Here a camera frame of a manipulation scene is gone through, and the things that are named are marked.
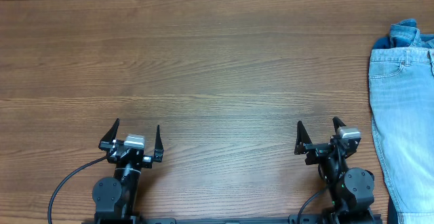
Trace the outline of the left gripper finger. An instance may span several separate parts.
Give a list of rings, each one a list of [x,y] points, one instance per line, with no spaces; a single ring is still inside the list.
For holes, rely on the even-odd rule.
[[[157,131],[156,131],[156,137],[155,137],[155,148],[154,148],[153,161],[154,162],[162,162],[163,153],[164,153],[164,148],[163,148],[163,143],[161,140],[160,125],[158,125]]]
[[[112,143],[116,139],[120,119],[117,118],[109,131],[101,138],[100,143]]]

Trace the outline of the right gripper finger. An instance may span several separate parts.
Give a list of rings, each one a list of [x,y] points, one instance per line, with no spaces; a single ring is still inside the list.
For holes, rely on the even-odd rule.
[[[335,133],[338,132],[339,128],[346,126],[346,124],[339,117],[333,117],[332,121],[333,121]]]
[[[296,155],[305,154],[312,148],[312,141],[306,131],[303,123],[298,121],[297,123],[297,137],[294,153]]]

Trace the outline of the light blue denim shorts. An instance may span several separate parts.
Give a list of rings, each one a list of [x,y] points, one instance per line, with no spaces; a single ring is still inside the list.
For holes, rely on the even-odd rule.
[[[372,135],[399,223],[433,222],[433,50],[372,50]]]

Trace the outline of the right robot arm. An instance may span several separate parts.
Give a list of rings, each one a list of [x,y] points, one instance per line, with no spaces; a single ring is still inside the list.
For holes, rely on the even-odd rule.
[[[314,193],[296,215],[296,223],[305,223],[305,208],[325,192],[330,194],[332,206],[311,217],[314,223],[382,223],[370,206],[374,203],[374,175],[363,168],[350,168],[347,158],[357,152],[361,132],[348,127],[338,117],[332,119],[335,134],[327,143],[315,144],[309,137],[304,124],[297,123],[294,153],[305,155],[305,164],[316,165],[325,187]]]

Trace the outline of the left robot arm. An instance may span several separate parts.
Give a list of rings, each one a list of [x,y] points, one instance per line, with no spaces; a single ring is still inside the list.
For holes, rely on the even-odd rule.
[[[115,165],[113,176],[100,179],[93,187],[96,205],[95,223],[145,223],[144,217],[134,210],[138,185],[143,168],[162,162],[163,144],[157,126],[154,152],[146,155],[145,137],[129,134],[124,140],[116,138],[119,119],[101,138],[98,148],[106,152],[105,160]]]

